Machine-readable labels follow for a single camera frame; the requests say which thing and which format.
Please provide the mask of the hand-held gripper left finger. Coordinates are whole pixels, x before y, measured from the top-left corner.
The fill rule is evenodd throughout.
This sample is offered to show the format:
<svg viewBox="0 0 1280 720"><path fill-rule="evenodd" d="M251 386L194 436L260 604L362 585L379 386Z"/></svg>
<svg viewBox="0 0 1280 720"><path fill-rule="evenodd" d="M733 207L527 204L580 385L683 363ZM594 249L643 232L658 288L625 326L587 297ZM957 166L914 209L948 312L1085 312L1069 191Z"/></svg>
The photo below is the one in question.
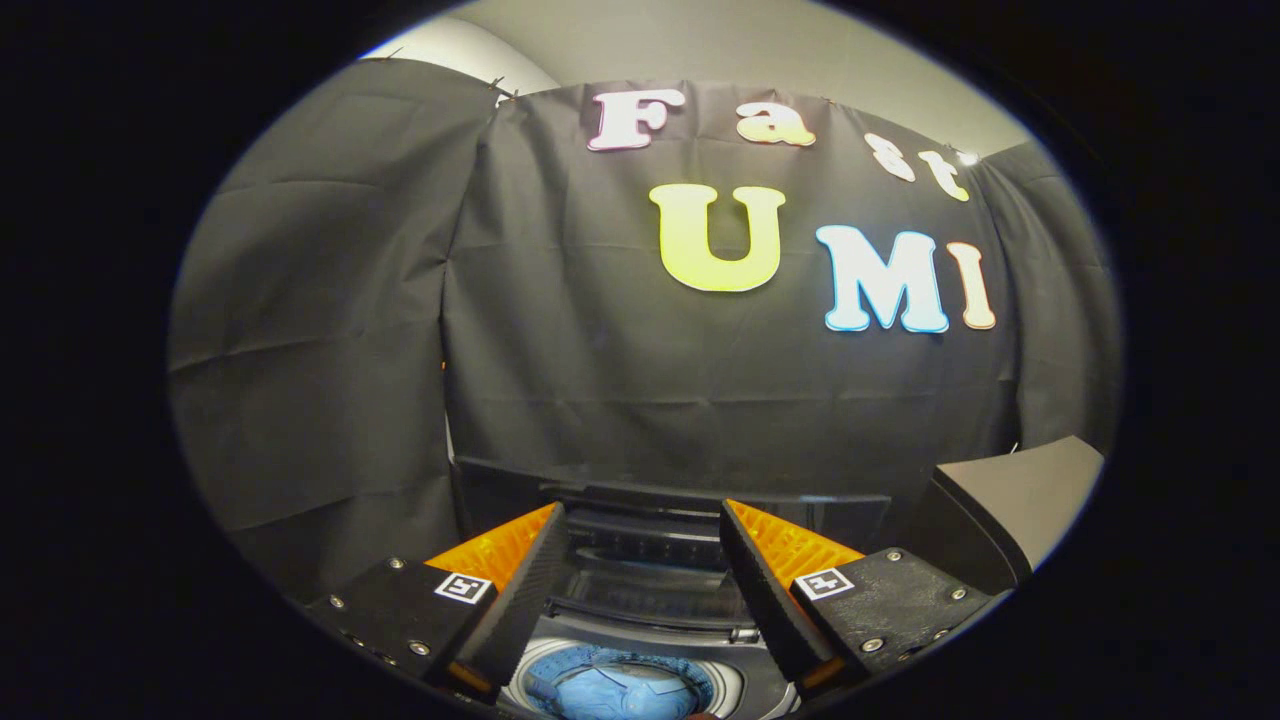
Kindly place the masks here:
<svg viewBox="0 0 1280 720"><path fill-rule="evenodd" d="M564 505L548 503L425 562L388 557L305 611L393 671L492 705L515 676L568 544Z"/></svg>

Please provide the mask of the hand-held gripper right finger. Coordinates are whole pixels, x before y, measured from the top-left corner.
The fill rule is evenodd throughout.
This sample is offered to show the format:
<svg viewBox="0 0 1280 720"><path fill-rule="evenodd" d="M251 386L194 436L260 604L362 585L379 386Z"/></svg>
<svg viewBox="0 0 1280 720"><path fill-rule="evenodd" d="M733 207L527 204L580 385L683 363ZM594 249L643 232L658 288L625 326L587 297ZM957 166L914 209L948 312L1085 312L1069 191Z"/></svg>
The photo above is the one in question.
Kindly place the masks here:
<svg viewBox="0 0 1280 720"><path fill-rule="evenodd" d="M719 543L771 657L805 702L924 659L993 603L906 550L863 553L733 498L719 506Z"/></svg>

